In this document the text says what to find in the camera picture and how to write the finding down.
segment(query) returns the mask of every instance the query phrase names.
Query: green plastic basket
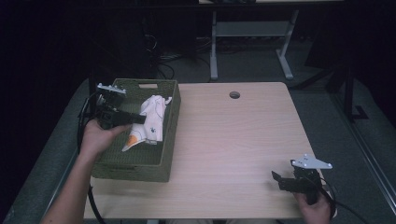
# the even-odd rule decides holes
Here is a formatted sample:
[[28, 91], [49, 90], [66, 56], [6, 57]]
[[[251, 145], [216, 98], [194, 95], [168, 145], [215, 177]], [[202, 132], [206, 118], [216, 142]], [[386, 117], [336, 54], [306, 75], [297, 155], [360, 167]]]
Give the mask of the green plastic basket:
[[165, 109], [163, 141], [157, 145], [140, 143], [122, 152], [121, 149], [129, 135], [122, 133], [95, 163], [92, 176], [104, 179], [168, 182], [181, 102], [177, 81], [117, 78], [113, 85], [126, 90], [127, 97], [120, 109], [127, 112], [139, 114], [140, 106], [151, 95], [161, 95], [165, 99], [172, 97]]

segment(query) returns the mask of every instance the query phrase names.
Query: dark background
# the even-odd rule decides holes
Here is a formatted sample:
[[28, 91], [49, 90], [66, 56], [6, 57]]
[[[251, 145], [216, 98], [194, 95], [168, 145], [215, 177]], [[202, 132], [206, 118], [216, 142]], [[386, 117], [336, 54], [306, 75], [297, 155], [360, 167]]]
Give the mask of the dark background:
[[[210, 22], [210, 14], [202, 12], [196, 17], [158, 13], [143, 23], [147, 16], [143, 12], [84, 14], [75, 11], [76, 4], [80, 2], [0, 2], [5, 121], [1, 129], [1, 220], [84, 79], [95, 76], [111, 82], [115, 77], [154, 78], [157, 59], [145, 50], [143, 34], [154, 32], [161, 44], [193, 57], [188, 46], [197, 35], [207, 32], [199, 24]], [[346, 60], [394, 126], [395, 10], [393, 1], [384, 0], [347, 1], [346, 6], [331, 10], [321, 23], [308, 60], [309, 65], [322, 68]], [[294, 38], [310, 35], [312, 27], [318, 25], [304, 19], [310, 18], [307, 13], [301, 14]]]

